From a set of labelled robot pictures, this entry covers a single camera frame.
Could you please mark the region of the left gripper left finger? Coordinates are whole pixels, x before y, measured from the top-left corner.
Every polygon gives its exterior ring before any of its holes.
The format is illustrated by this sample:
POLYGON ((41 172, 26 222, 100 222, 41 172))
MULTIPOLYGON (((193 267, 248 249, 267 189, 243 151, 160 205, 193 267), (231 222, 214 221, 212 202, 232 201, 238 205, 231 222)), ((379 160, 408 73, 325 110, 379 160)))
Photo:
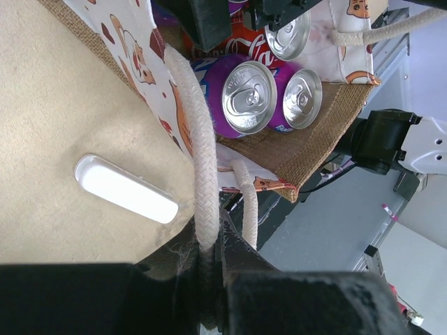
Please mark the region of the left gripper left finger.
POLYGON ((136 264, 1 266, 2 334, 197 334, 194 224, 136 264))

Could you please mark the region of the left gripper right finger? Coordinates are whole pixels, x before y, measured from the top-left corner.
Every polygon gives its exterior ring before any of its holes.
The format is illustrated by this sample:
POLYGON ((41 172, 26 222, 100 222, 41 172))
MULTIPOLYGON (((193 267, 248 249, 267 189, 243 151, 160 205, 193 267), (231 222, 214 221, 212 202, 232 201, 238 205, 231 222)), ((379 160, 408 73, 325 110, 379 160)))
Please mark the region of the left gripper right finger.
POLYGON ((387 283, 352 271, 280 271, 221 212, 223 334, 410 334, 387 283))

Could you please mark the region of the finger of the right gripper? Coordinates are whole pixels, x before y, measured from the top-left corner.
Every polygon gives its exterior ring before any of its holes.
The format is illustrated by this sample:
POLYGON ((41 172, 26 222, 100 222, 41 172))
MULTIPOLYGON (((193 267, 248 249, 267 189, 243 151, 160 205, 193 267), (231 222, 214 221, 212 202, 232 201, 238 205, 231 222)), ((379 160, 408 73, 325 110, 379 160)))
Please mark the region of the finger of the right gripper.
POLYGON ((244 26, 253 31, 265 26, 278 31, 319 3, 321 0, 250 0, 244 10, 244 26))
POLYGON ((228 1, 155 0, 154 3, 173 16, 202 51, 209 52, 232 34, 228 1))

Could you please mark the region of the canvas bag with cat print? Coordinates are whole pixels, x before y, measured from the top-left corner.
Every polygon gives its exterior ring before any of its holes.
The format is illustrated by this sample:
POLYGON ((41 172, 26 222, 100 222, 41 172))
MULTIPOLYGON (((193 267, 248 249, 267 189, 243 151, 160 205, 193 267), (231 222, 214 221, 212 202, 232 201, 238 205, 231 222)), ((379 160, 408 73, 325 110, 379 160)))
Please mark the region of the canvas bag with cat print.
POLYGON ((135 92, 193 163, 201 253, 217 240, 219 191, 239 190, 232 162, 244 166, 247 181, 272 177, 270 190, 295 202, 380 84, 376 77, 366 84, 326 82, 322 113, 307 130, 226 139, 214 132, 211 103, 199 92, 180 30, 157 27, 148 1, 81 1, 91 24, 63 1, 44 6, 135 92))

